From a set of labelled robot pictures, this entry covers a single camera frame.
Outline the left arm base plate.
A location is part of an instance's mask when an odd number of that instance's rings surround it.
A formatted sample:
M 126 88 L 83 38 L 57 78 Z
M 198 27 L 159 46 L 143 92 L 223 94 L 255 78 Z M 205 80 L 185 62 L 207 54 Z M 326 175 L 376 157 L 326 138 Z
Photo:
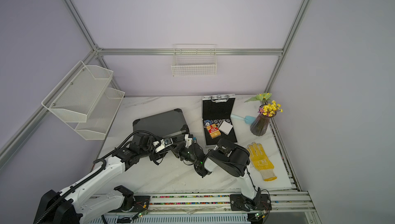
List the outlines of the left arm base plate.
M 129 213 L 142 212 L 147 210 L 150 205 L 151 196 L 137 195 L 124 201 L 120 208 L 110 211 L 110 213 Z

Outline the silver aluminium poker case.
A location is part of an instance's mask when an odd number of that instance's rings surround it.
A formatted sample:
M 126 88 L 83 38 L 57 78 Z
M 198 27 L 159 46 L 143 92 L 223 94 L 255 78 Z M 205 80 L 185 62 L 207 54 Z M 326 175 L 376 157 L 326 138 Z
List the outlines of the silver aluminium poker case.
M 232 125 L 230 115 L 235 103 L 235 94 L 226 95 L 210 95 L 202 97 L 202 122 L 204 127 L 204 140 L 207 148 L 214 148 L 221 138 L 230 142 L 238 143 L 236 134 L 233 128 L 229 132 L 222 132 L 218 130 L 220 135 L 213 138 L 207 129 L 208 124 L 215 125 L 217 128 L 223 123 L 227 122 Z

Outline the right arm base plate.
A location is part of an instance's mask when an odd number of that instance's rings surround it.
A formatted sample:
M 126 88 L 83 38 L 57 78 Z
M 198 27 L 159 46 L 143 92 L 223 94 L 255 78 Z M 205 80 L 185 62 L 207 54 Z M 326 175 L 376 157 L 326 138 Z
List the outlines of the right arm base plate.
M 271 211 L 272 205 L 268 194 L 258 193 L 253 199 L 242 194 L 231 194 L 230 207 L 232 211 Z

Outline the dark grey poker case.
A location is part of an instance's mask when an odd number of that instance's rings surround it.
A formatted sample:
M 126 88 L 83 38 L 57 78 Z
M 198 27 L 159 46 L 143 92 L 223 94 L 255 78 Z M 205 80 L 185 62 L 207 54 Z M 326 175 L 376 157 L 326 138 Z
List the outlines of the dark grey poker case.
M 181 109 L 174 109 L 133 121 L 133 131 L 145 130 L 161 138 L 183 138 L 189 127 Z

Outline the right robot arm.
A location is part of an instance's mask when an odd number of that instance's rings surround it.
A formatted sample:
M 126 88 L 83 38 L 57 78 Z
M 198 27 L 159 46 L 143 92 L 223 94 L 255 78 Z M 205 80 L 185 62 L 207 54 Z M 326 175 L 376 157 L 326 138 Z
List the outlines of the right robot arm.
M 220 139 L 216 147 L 205 154 L 195 138 L 187 135 L 185 141 L 173 143 L 170 151 L 181 161 L 190 162 L 195 172 L 202 178 L 217 168 L 221 168 L 234 177 L 240 186 L 241 193 L 229 196 L 233 211 L 268 213 L 272 210 L 269 193 L 263 194 L 252 181 L 248 171 L 251 162 L 250 153 L 246 148 L 226 139 Z

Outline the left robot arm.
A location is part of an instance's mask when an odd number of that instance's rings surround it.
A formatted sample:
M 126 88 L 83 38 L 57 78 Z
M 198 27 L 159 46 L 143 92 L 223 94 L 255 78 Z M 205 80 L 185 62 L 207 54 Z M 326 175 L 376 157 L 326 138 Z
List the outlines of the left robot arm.
M 131 133 L 119 146 L 94 161 L 101 166 L 81 180 L 56 192 L 45 193 L 35 216 L 36 224 L 84 224 L 99 216 L 120 209 L 134 209 L 134 192 L 125 186 L 117 186 L 105 196 L 91 197 L 115 177 L 137 164 L 141 158 L 149 157 L 156 165 L 166 155 L 171 138 L 160 138 L 141 130 Z

